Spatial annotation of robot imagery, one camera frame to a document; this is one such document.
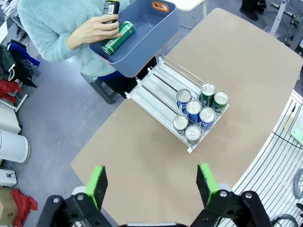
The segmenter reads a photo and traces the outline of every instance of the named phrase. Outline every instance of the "red cloth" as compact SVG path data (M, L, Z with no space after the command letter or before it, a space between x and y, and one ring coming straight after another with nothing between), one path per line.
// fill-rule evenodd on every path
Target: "red cloth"
M38 209L38 203L32 197L22 194L19 189L13 189L12 196L19 210L13 227L22 227L23 222L26 220L30 210Z
M8 92L14 91L21 92L21 88L18 83L15 81L8 81L6 79L0 81L0 98L5 98L15 103L16 99L13 96L7 94Z

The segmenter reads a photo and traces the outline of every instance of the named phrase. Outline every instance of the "light blue fuzzy sweater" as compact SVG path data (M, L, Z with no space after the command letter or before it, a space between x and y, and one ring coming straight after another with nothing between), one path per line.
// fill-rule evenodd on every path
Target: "light blue fuzzy sweater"
M66 38L85 21L102 16L105 0L19 0L21 23L47 61L63 61L76 56L81 72L98 77L113 73L115 69L96 55L88 44L71 50ZM129 0L120 0L120 12Z

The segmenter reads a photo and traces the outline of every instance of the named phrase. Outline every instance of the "white bucket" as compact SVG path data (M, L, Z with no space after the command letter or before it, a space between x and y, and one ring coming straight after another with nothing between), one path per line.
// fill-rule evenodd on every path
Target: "white bucket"
M0 158L13 162L26 162L30 144L24 136L0 130Z

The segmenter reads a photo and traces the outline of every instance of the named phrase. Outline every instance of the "can dispenser rack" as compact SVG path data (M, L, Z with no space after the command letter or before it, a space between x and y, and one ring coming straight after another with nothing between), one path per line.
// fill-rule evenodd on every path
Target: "can dispenser rack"
M184 115L178 109L176 95L179 90L185 88L190 91L192 99L199 101L200 87L204 81L168 57L161 55L159 57L159 63L153 69L149 68L149 73L146 77L143 80L137 79L137 82L138 85L130 93L126 93L127 98L133 99L183 141L188 146L187 151L189 153L196 148L229 107L229 104L227 104L222 113L216 113L214 124L210 130L201 130L202 136L199 142L191 145L186 137L179 134L173 126L174 118L177 115Z

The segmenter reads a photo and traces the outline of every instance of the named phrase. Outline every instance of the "blue plastic bin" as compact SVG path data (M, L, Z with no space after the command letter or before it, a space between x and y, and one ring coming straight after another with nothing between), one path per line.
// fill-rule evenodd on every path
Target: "blue plastic bin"
M130 21L136 32L112 55L103 42L89 47L126 77L134 77L178 31L176 6L167 1L135 0L119 13L119 23Z

